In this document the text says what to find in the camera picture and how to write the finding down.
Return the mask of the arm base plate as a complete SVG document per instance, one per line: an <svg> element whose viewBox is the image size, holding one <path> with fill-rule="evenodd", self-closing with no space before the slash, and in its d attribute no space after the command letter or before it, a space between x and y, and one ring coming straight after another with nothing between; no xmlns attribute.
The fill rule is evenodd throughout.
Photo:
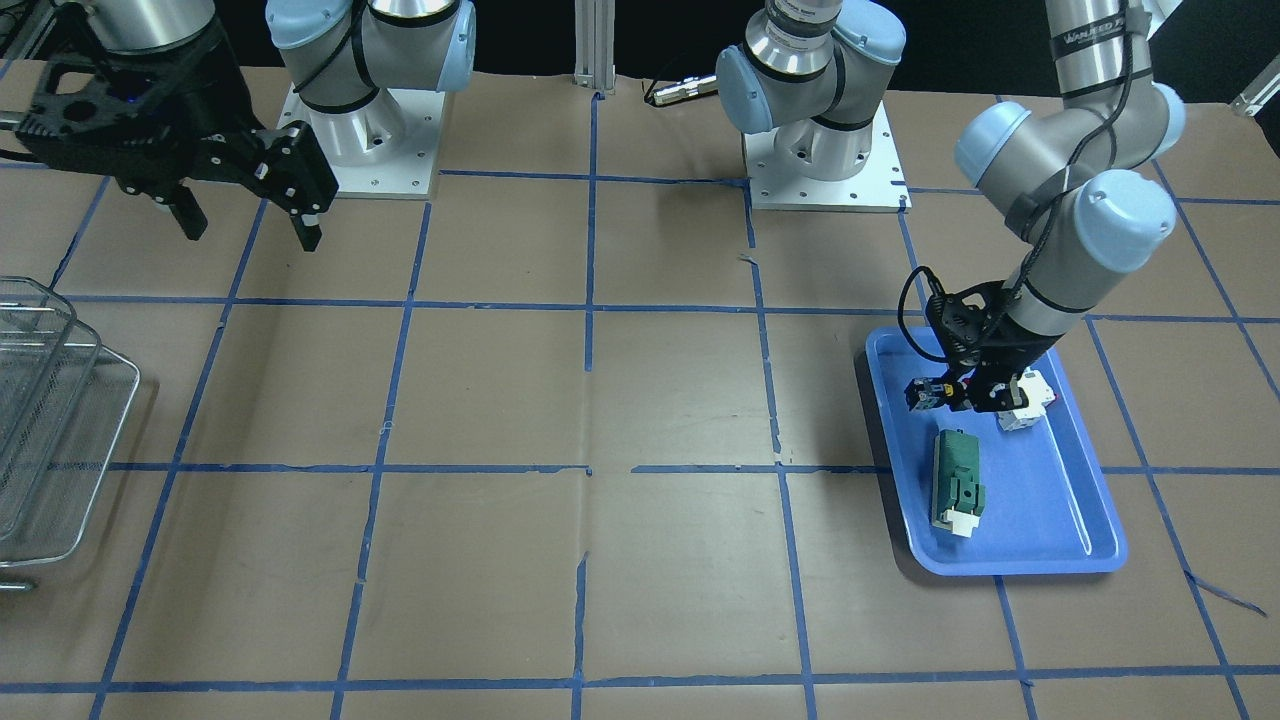
<svg viewBox="0 0 1280 720"><path fill-rule="evenodd" d="M338 181L339 199L426 200L451 100L451 94L384 88L364 108L324 114L288 92L278 124L311 126Z"/></svg>
<svg viewBox="0 0 1280 720"><path fill-rule="evenodd" d="M810 120L745 135L753 205L778 211L906 211L911 206L884 105L842 132Z"/></svg>

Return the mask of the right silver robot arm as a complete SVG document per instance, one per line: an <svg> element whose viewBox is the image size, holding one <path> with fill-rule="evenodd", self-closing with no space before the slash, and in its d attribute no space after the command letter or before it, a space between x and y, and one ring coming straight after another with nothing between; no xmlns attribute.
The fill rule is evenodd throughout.
<svg viewBox="0 0 1280 720"><path fill-rule="evenodd" d="M54 1L69 44L24 111L3 114L17 161L111 177L165 208L184 236L209 220L191 181L238 184L288 214L303 250L340 192L340 168L380 167L411 145L397 94L452 94L475 58L471 1L270 1L271 42L302 106L283 127L255 114L211 1Z"/></svg>

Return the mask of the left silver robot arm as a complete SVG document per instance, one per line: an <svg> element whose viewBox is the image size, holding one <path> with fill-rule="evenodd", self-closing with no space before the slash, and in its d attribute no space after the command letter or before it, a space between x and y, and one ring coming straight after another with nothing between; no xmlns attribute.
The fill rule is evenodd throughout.
<svg viewBox="0 0 1280 720"><path fill-rule="evenodd" d="M1170 236L1167 191L1137 168L1180 138L1178 94L1152 78L1139 1L1050 1L1060 111L987 108L954 158L1029 252L1006 281L948 292L927 266L925 318L943 375L908 383L913 411L1029 406L1019 382ZM902 60L904 23L873 1L768 1L716 60L718 95L744 135L774 133L783 164L844 181L870 150L872 122Z"/></svg>

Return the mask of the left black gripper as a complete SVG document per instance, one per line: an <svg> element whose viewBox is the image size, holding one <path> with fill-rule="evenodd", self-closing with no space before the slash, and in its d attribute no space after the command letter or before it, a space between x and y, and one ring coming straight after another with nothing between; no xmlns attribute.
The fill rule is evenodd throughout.
<svg viewBox="0 0 1280 720"><path fill-rule="evenodd" d="M925 316L948 370L934 378L936 406L1004 413L1020 407L1015 383L1059 336L1033 333L1010 316L997 319L1004 290L998 282L959 293L931 283Z"/></svg>

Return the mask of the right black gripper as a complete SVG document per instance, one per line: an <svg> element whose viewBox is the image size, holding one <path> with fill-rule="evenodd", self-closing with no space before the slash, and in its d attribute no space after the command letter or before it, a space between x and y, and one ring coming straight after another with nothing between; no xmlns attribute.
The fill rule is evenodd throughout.
<svg viewBox="0 0 1280 720"><path fill-rule="evenodd" d="M187 181L238 184L278 205L305 252L317 249L317 214L338 191L306 123L270 129L255 115L221 29L142 53L108 50L78 29L50 58L14 133L55 170L109 176L166 205L191 241L209 219Z"/></svg>

